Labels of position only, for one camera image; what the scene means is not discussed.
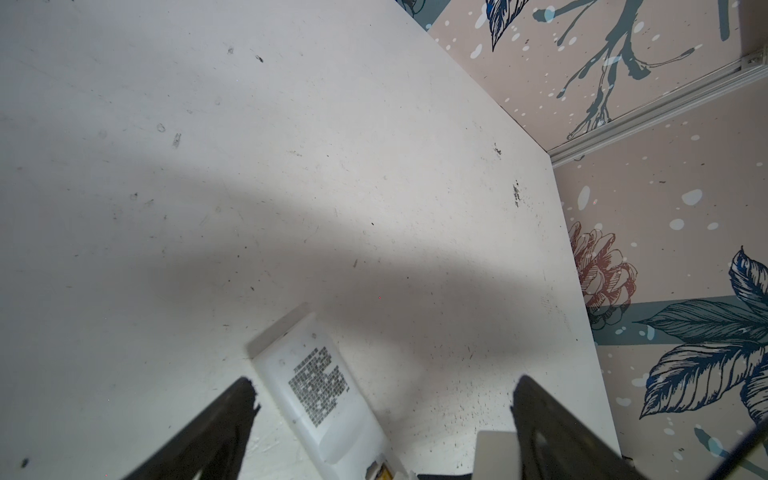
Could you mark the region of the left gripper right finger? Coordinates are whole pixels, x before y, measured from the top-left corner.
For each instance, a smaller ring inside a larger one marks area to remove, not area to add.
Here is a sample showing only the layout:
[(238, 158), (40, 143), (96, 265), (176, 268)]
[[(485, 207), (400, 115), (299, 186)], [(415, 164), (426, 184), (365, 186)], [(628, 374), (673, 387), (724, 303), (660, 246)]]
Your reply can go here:
[(511, 413), (523, 479), (641, 479), (643, 475), (533, 378), (520, 378)]

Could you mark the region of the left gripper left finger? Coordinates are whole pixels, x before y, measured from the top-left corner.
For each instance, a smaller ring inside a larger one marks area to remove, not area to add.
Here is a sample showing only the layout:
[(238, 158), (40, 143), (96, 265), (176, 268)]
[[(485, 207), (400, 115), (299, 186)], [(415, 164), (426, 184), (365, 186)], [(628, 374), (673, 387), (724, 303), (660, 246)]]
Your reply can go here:
[(129, 479), (236, 479), (259, 413), (251, 380), (237, 379)]

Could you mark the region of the white remote control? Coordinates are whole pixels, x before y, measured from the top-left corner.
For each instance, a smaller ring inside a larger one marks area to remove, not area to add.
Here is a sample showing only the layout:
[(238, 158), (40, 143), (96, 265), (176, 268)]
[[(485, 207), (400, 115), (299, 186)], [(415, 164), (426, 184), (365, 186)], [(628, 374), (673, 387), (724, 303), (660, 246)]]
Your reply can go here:
[(324, 479), (373, 479), (382, 464), (413, 479), (307, 304), (247, 346), (255, 371)]

